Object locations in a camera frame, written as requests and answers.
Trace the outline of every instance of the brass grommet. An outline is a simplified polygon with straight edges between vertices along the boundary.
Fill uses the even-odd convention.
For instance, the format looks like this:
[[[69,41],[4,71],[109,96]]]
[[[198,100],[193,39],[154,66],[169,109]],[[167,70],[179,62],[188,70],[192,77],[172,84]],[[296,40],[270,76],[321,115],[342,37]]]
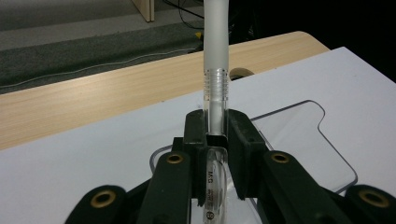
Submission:
[[[287,163],[289,162],[289,157],[286,154],[283,153],[274,153],[271,155],[271,159],[273,161],[279,162],[279,163]]]
[[[374,190],[362,189],[358,194],[362,200],[364,200],[366,203],[369,203],[370,205],[381,208],[389,207],[389,200],[384,195]]]
[[[171,154],[166,159],[168,163],[177,164],[183,161],[183,157],[178,154]]]
[[[116,193],[112,190],[105,189],[92,197],[91,199],[91,206],[94,208],[103,208],[116,200]]]

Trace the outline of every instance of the gray cable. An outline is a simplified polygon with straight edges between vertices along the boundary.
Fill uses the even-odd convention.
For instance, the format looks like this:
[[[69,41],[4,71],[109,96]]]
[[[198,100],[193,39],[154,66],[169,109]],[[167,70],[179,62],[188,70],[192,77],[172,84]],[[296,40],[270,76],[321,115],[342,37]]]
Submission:
[[[25,83],[28,83],[28,82],[31,82],[31,81],[34,81],[34,80],[38,80],[38,79],[41,79],[41,78],[45,78],[45,77],[57,77],[57,76],[63,76],[63,75],[70,75],[70,74],[75,74],[75,73],[82,72],[82,71],[85,71],[85,70],[88,70],[88,69],[92,69],[92,68],[95,68],[95,67],[102,67],[102,66],[110,66],[110,65],[116,65],[116,64],[130,63],[132,61],[135,61],[135,60],[138,60],[138,59],[141,59],[141,58],[146,58],[146,57],[150,57],[150,56],[167,55],[167,54],[171,54],[171,53],[176,53],[176,52],[181,52],[181,51],[188,51],[188,50],[195,50],[195,49],[176,49],[176,50],[172,50],[172,51],[165,52],[165,53],[146,54],[146,55],[142,55],[142,56],[138,56],[138,57],[132,58],[132,59],[124,61],[124,62],[101,63],[101,64],[93,65],[93,66],[90,66],[90,67],[85,67],[85,68],[82,68],[82,69],[79,69],[79,70],[76,70],[76,71],[72,71],[72,72],[63,72],[63,73],[45,75],[45,76],[41,76],[41,77],[34,77],[34,78],[27,79],[27,80],[24,80],[24,81],[16,83],[16,84],[0,86],[0,89],[20,86],[22,84],[25,84]]]

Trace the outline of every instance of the wooden furniture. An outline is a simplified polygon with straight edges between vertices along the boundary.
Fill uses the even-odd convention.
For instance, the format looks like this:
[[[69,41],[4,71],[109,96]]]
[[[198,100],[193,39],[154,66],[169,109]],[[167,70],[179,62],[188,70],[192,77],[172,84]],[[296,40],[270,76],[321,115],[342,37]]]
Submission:
[[[146,21],[154,21],[154,0],[132,0]]]
[[[293,32],[230,46],[230,70],[260,73],[328,51]],[[152,105],[203,88],[203,53],[143,63],[0,95],[0,149]]]

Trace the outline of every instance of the gray carpet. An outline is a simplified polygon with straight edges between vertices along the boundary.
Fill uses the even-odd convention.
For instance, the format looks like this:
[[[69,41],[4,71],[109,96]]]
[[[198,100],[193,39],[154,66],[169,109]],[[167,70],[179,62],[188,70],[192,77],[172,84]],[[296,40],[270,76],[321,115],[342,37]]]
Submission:
[[[112,24],[108,24],[108,27],[99,25],[95,32],[103,29],[100,35],[90,31],[76,31],[78,38],[67,37],[72,32],[64,31],[60,35],[51,35],[51,39],[46,41],[39,37],[19,41],[21,34],[31,32],[32,27],[12,30],[9,22],[3,26],[3,33],[0,33],[0,39],[4,38],[1,34],[8,35],[3,43],[11,46],[3,45],[0,48],[0,94],[187,54],[200,47],[202,41],[195,35],[199,30],[192,29],[182,22],[176,9],[160,3],[156,7],[158,8],[155,22],[128,21],[128,26],[132,22],[133,29],[122,27],[122,22],[116,23],[120,25],[113,30]],[[203,27],[203,20],[186,13],[183,15],[189,25]],[[108,16],[105,15],[107,21],[114,21],[116,18],[118,22],[129,20],[135,15]],[[67,29],[68,24],[86,29],[87,25],[95,23],[46,24],[46,29]],[[34,22],[31,22],[31,25],[37,27]]]
[[[0,4],[0,31],[92,21],[138,13],[130,0],[3,0]]]

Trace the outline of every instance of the white surface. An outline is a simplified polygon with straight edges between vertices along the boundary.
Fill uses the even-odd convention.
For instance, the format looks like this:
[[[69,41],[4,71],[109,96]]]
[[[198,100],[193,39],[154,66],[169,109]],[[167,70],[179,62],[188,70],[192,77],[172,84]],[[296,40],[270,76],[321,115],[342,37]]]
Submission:
[[[250,118],[304,100],[359,184],[396,196],[396,85],[345,48],[231,83],[230,108]],[[64,223],[89,190],[150,178],[149,156],[182,136],[201,91],[0,151],[0,223]]]

